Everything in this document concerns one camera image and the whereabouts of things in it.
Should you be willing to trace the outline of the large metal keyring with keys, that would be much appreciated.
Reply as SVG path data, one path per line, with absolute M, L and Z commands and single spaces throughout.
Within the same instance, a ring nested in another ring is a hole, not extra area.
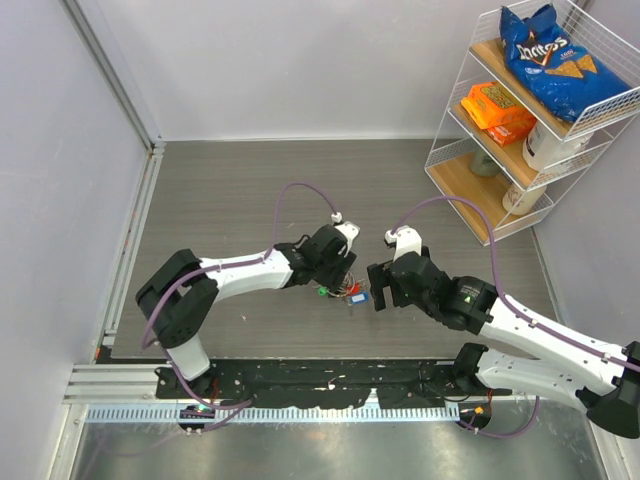
M 337 290 L 330 290 L 328 287 L 318 285 L 316 291 L 319 296 L 333 299 L 347 300 L 362 292 L 362 285 L 359 281 L 345 281 Z

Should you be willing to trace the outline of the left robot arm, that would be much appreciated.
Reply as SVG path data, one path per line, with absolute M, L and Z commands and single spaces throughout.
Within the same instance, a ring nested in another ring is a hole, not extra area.
M 135 295 L 147 320 L 143 341 L 154 335 L 176 367 L 179 386 L 191 397 L 203 397 L 213 388 L 214 375 L 199 330 L 211 307 L 253 291 L 311 282 L 336 291 L 356 260 L 352 248 L 358 235 L 355 224 L 343 222 L 255 255 L 207 259 L 180 250 Z

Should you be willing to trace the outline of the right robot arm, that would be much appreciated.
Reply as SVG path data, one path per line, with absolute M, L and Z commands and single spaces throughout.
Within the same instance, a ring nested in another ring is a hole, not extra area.
M 376 310 L 414 306 L 445 327 L 497 340 L 526 352 L 516 358 L 466 343 L 453 367 L 466 394 L 510 390 L 562 403 L 611 434 L 639 436 L 639 344 L 608 344 L 551 321 L 475 277 L 449 277 L 428 250 L 367 268 Z

